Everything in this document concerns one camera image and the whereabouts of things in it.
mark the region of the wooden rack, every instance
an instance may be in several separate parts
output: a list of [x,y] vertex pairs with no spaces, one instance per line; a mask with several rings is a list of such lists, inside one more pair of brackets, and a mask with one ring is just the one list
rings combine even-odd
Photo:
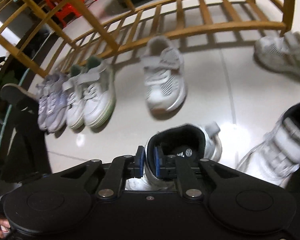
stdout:
[[[3,38],[0,38],[0,42],[2,42],[3,46],[9,51],[15,50],[13,55],[20,61],[23,60],[22,61],[23,64],[25,64],[26,66],[31,68],[35,73],[41,76],[45,76],[50,71],[50,69],[55,64],[58,56],[60,55],[61,51],[63,50],[63,48],[67,43],[71,46],[71,48],[68,51],[64,60],[58,66],[59,69],[64,72],[67,72],[69,67],[74,63],[79,65],[85,65],[84,58],[90,55],[97,55],[98,57],[101,58],[108,58],[129,50],[134,50],[142,46],[145,46],[146,43],[152,37],[157,35],[159,19],[163,14],[166,15],[166,14],[176,13],[176,28],[172,31],[161,33],[162,35],[165,35],[169,39],[178,39],[182,37],[198,35],[203,33],[216,33],[216,32],[224,32],[224,31],[240,31],[240,30],[279,30],[281,31],[281,35],[282,35],[285,32],[291,30],[293,15],[294,15],[294,6],[295,6],[295,0],[284,0],[284,3],[282,3],[279,0],[270,0],[283,13],[282,21],[276,22],[276,21],[268,20],[266,15],[256,5],[256,0],[245,0],[245,3],[250,5],[251,9],[258,16],[259,19],[242,21],[242,19],[234,9],[233,4],[229,0],[221,0],[222,1],[221,6],[223,6],[227,14],[230,16],[230,21],[222,22],[222,23],[213,23],[212,17],[209,13],[209,5],[207,5],[204,0],[198,0],[199,1],[198,7],[200,9],[200,13],[204,23],[202,25],[186,27],[185,10],[190,8],[182,7],[183,0],[161,0],[149,5],[140,6],[138,8],[135,8],[131,0],[123,0],[126,3],[127,7],[130,8],[130,11],[123,15],[115,17],[103,24],[101,24],[91,14],[91,12],[86,8],[84,3],[81,2],[80,0],[63,0],[55,9],[50,11],[48,14],[45,14],[38,6],[35,6],[33,1],[32,2],[29,0],[24,0],[24,1],[25,4],[27,4],[27,6],[31,7],[31,9],[42,18],[42,22],[36,28],[35,31],[37,32],[44,23],[48,23],[56,31],[56,33],[63,38],[63,42],[57,49],[56,53],[52,57],[50,63],[48,64],[45,70],[40,69],[38,66],[34,66],[33,63],[30,64],[30,62],[25,58],[25,55],[23,56],[22,49],[24,49],[24,47],[21,48],[20,51],[17,51],[18,49],[13,49],[8,44],[6,44],[5,41],[2,40]],[[69,2],[74,7],[76,7],[76,9],[85,17],[85,19],[93,27],[92,30],[84,33],[83,35],[80,35],[74,40],[71,40],[67,35],[65,35],[63,31],[60,29],[60,27],[56,26],[56,24],[54,24],[53,21],[51,20],[51,17],[54,15],[54,13],[58,9],[60,9],[66,2]],[[162,6],[170,3],[176,3],[176,10],[170,11],[168,13],[162,13],[161,12]],[[155,13],[154,16],[151,17],[152,26],[149,35],[147,37],[142,37],[142,38],[136,37],[136,31],[138,25],[143,21],[150,19],[147,18],[141,20],[142,14],[145,11],[153,8],[155,8]],[[136,16],[134,22],[128,25],[124,25],[125,20],[128,17],[133,15]],[[108,29],[112,24],[113,25],[116,24],[117,27],[114,30],[108,32]],[[123,30],[129,30],[129,31],[126,32],[125,37],[121,38],[121,41],[123,42],[117,42],[116,40],[118,39],[118,35]],[[29,41],[35,35],[36,33],[35,31],[32,35],[30,35]],[[84,40],[88,36],[90,36],[88,42],[83,44]],[[104,46],[104,48],[100,51],[100,46],[102,42],[105,42],[106,46]]]

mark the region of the white tile floor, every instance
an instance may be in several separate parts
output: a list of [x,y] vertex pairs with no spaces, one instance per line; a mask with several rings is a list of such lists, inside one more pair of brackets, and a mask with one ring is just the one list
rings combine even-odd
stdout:
[[[281,13],[270,2],[257,2],[270,19],[281,20]],[[183,6],[189,6],[188,3],[192,2],[184,2]],[[247,20],[242,8],[236,9],[242,19]],[[113,0],[99,0],[90,10],[102,22],[124,11]],[[201,18],[191,11],[186,12],[186,24],[197,25]],[[211,8],[210,12],[214,22],[225,21],[220,8]],[[75,38],[89,29],[91,26],[81,17],[64,30]],[[300,31],[300,0],[296,0],[293,30]],[[261,142],[285,110],[300,102],[299,81],[271,73],[254,62],[253,43],[260,37],[257,31],[242,31],[175,40],[185,58],[188,96],[180,111],[161,119],[154,118],[147,110],[143,69],[138,60],[131,58],[133,52],[119,55],[114,63],[118,69],[115,76],[117,103],[111,119],[97,131],[87,127],[81,131],[66,128],[47,135],[53,172],[94,158],[111,162],[116,156],[134,154],[138,145],[144,145],[157,131],[186,122],[207,124],[211,121],[221,127],[221,162],[234,167],[239,158]],[[34,92],[35,84],[41,80],[36,77],[29,90]]]

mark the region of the screw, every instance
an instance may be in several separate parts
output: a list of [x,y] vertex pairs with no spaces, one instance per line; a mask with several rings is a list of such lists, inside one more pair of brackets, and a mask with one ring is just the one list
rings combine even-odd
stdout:
[[98,194],[99,194],[101,197],[111,197],[111,196],[114,194],[114,192],[113,192],[112,189],[106,188],[106,189],[100,190],[100,191],[98,192]]
[[202,192],[200,190],[198,190],[198,189],[192,188],[192,189],[188,189],[186,191],[186,194],[189,197],[199,197],[199,196],[201,196]]

